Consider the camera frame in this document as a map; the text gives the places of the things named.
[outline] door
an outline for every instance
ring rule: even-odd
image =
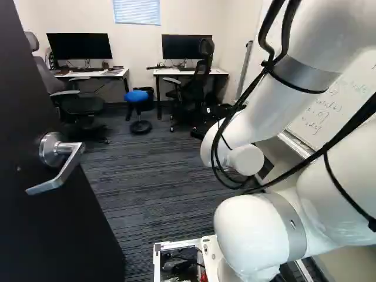
[[[124,281],[122,251],[78,165],[61,187],[25,191],[61,167],[41,162],[60,132],[13,0],[0,1],[0,281]]]

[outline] door lock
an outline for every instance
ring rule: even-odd
[[[47,133],[39,145],[39,157],[49,167],[59,167],[66,156],[69,156],[55,178],[26,189],[28,195],[36,195],[61,187],[74,168],[80,162],[80,156],[85,150],[82,142],[62,142],[63,136],[59,132]]]

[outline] white robotic arm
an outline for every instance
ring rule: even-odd
[[[375,45],[376,4],[372,0],[303,0],[295,15],[288,54],[274,72],[300,88],[326,90],[362,52]],[[262,165],[260,152],[250,143],[282,132],[317,94],[292,89],[267,74],[223,132],[218,144],[220,163],[253,175]],[[210,152],[218,125],[206,134],[201,158],[211,166]],[[239,161],[238,156],[254,161]]]
[[[274,72],[299,88],[327,89],[360,53],[375,45],[375,15],[372,0],[303,0],[288,54]],[[316,97],[267,74],[245,110],[223,132],[228,145],[220,139],[220,163],[255,174],[263,155],[250,143],[276,136]],[[208,166],[217,129],[214,125],[208,131],[201,147]],[[376,217],[374,140],[376,121],[359,127],[327,154],[335,178],[370,217]],[[214,229],[224,256],[219,281],[270,281],[287,261],[346,245],[375,244],[376,233],[369,224],[334,184],[321,156],[301,174],[297,187],[233,197],[218,207]],[[224,278],[229,267],[235,275]]]

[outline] computer monitor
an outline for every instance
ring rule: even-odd
[[[163,59],[203,59],[199,46],[204,38],[212,36],[162,34]]]
[[[56,60],[112,59],[106,33],[47,33]]]

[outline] window blind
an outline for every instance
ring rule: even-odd
[[[160,25],[159,0],[113,0],[118,24]]]

